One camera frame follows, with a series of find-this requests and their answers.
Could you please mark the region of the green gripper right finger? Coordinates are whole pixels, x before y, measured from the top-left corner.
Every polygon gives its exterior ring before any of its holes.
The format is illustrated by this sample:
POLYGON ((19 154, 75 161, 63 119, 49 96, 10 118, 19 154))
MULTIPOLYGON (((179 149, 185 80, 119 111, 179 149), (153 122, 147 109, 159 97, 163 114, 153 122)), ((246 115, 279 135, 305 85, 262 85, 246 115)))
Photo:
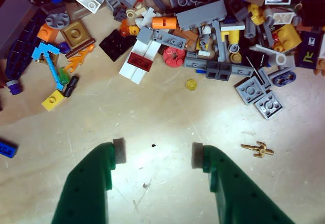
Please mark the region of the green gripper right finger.
POLYGON ((219 148, 194 142, 191 165, 209 175, 220 223, 293 223, 219 148))

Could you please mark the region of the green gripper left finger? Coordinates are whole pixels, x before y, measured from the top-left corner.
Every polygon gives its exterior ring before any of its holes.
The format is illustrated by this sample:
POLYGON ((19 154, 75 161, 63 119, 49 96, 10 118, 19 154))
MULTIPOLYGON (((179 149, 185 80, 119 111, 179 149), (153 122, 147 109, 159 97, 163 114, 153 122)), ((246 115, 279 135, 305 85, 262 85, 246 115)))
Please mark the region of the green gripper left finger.
POLYGON ((68 174, 52 223, 108 223, 111 171, 125 162, 124 138, 95 147, 68 174))

